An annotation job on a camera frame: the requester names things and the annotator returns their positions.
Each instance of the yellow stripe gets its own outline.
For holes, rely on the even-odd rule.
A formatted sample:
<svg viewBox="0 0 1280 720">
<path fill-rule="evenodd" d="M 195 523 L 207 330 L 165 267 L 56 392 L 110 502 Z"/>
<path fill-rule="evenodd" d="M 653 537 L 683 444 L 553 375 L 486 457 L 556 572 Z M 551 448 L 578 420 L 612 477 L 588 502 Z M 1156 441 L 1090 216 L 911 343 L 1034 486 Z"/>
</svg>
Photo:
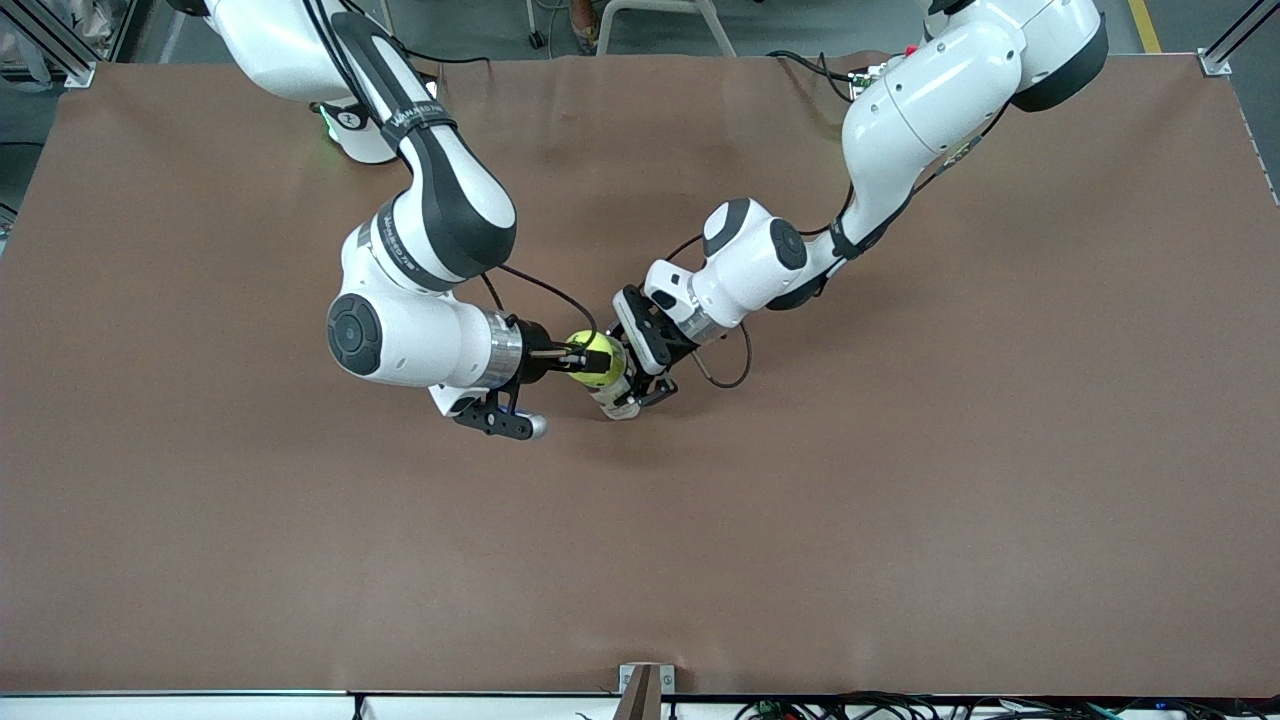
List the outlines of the yellow stripe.
<svg viewBox="0 0 1280 720">
<path fill-rule="evenodd" d="M 1138 26 L 1138 37 L 1142 38 L 1143 53 L 1164 53 L 1160 49 L 1160 38 L 1156 37 L 1156 26 L 1151 24 L 1151 13 L 1147 12 L 1144 0 L 1129 0 L 1129 10 L 1133 13 L 1133 24 Z"/>
</svg>

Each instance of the white chair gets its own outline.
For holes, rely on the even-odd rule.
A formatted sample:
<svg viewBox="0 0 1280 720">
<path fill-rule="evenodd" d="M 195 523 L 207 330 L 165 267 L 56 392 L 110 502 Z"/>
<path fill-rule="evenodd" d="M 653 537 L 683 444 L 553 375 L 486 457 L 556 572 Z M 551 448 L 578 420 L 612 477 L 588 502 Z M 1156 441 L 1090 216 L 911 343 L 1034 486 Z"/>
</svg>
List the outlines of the white chair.
<svg viewBox="0 0 1280 720">
<path fill-rule="evenodd" d="M 701 14 L 703 19 L 707 20 L 707 27 L 712 31 L 712 36 L 716 38 L 716 44 L 721 46 L 721 53 L 727 58 L 737 56 L 737 53 L 733 51 L 733 45 L 728 41 L 728 36 L 724 35 L 724 26 L 721 24 L 719 15 L 716 14 L 716 4 L 712 0 L 609 0 L 600 18 L 600 42 L 595 47 L 596 55 L 605 55 L 609 51 L 613 15 L 617 15 L 618 10 Z"/>
</svg>

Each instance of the gray floor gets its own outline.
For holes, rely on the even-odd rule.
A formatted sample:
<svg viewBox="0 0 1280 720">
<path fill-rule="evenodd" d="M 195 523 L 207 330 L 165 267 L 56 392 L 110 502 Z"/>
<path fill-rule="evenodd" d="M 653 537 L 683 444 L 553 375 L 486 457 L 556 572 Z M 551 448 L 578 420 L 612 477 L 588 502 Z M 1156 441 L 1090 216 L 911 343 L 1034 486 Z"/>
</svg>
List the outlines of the gray floor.
<svg viewBox="0 0 1280 720">
<path fill-rule="evenodd" d="M 552 4 L 558 0 L 541 0 Z M 1220 35 L 1248 0 L 1147 0 L 1165 51 L 1194 50 Z M 1107 13 L 1112 53 L 1140 53 L 1142 42 L 1128 0 L 1096 0 Z M 379 14 L 376 0 L 362 0 Z M 550 40 L 535 50 L 521 0 L 389 0 L 397 35 L 410 47 L 445 58 L 488 55 L 539 59 L 575 53 L 566 12 L 539 8 L 539 29 Z M 788 49 L 805 55 L 840 55 L 861 49 L 896 51 L 919 37 L 919 10 L 911 0 L 718 0 L 724 28 L 739 54 Z M 204 22 L 177 15 L 163 1 L 143 13 L 146 26 L 129 55 L 142 63 L 225 63 L 230 55 Z M 614 53 L 718 53 L 696 15 L 628 12 L 618 15 Z M 1280 168 L 1280 20 L 1260 29 L 1231 58 L 1231 81 L 1252 126 L 1261 156 Z M 0 142 L 44 141 L 58 94 L 22 95 L 0 90 Z M 38 149 L 0 146 L 0 201 L 18 206 L 35 169 Z"/>
</svg>

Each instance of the person's foot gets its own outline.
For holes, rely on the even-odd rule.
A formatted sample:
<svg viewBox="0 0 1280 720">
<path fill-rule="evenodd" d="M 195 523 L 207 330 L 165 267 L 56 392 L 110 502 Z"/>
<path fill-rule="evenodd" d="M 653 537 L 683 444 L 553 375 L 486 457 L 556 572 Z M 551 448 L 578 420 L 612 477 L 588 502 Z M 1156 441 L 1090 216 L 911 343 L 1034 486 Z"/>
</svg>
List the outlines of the person's foot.
<svg viewBox="0 0 1280 720">
<path fill-rule="evenodd" d="M 570 26 L 577 40 L 577 51 L 582 55 L 595 55 L 595 42 L 600 36 L 599 19 L 591 0 L 570 0 Z"/>
</svg>

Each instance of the brown tabletop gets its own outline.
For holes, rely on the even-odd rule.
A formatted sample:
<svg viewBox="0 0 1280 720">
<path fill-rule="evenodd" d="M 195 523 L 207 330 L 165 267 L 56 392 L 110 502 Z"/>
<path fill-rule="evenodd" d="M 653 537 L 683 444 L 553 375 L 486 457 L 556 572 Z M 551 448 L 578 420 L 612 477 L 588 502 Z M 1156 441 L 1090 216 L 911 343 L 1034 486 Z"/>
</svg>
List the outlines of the brown tabletop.
<svg viewBox="0 0 1280 720">
<path fill-rule="evenodd" d="M 517 204 L 512 263 L 605 319 L 723 200 L 831 219 L 844 106 L 799 73 L 495 63 L 444 100 Z M 1011 110 L 823 297 L 751 318 L 740 389 L 681 366 L 618 424 L 552 377 L 538 443 L 329 356 L 339 245 L 406 183 L 234 67 L 63 99 L 0 261 L 0 689 L 664 660 L 696 692 L 1276 691 L 1280 211 L 1193 56 Z"/>
</svg>

